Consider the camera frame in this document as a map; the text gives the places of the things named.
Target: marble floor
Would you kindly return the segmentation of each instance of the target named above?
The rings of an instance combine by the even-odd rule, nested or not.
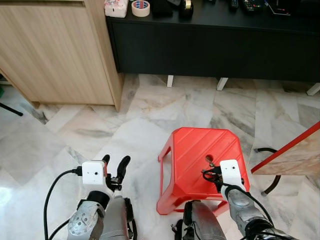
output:
[[[307,96],[307,83],[229,79],[223,91],[210,77],[127,74],[119,112],[113,106],[41,105],[34,109],[14,88],[3,86],[0,102],[0,239],[42,240],[43,205],[54,178],[86,160],[111,155],[108,170],[130,155],[123,195],[131,198],[140,240],[174,239],[170,225],[181,213],[158,215],[160,165],[157,156],[170,133],[182,126],[224,128],[240,139],[251,194],[269,211],[275,226],[301,240],[320,239],[319,176],[284,176],[266,197],[273,176],[250,174],[265,159],[254,148],[283,145],[320,121],[320,93]],[[65,176],[48,207],[49,232],[75,211],[86,189]],[[229,212],[218,217],[228,240],[242,236]],[[67,231],[57,234],[66,239]]]

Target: wooden cabinet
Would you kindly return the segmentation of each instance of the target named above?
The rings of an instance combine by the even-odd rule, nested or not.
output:
[[[0,0],[0,69],[29,101],[119,108],[103,0],[87,2]]]

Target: red plastic stool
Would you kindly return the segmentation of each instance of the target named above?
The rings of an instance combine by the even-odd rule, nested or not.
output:
[[[163,193],[164,157],[171,151],[171,179]],[[160,155],[161,162],[160,198],[156,210],[167,215],[182,203],[191,200],[222,201],[213,212],[216,216],[229,209],[216,186],[203,178],[202,170],[210,169],[207,158],[213,159],[216,166],[222,160],[235,159],[238,162],[244,187],[249,191],[250,184],[239,139],[226,129],[182,127],[171,134]]]

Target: white shelf leg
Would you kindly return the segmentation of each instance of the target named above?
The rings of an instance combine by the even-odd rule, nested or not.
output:
[[[174,76],[173,75],[168,75],[168,82],[166,83],[167,88],[172,87],[172,83],[174,81]]]
[[[313,96],[319,91],[320,91],[320,82],[317,82],[308,91],[306,91],[306,94],[308,94],[309,96]]]
[[[216,85],[216,89],[218,91],[222,91],[224,89],[224,86],[226,85],[228,81],[228,77],[221,77],[220,80],[218,81],[218,84]]]

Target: tape roll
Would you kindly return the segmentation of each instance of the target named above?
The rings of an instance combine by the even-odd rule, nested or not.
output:
[[[137,17],[146,17],[150,14],[150,3],[145,0],[137,0],[131,4],[132,14]]]

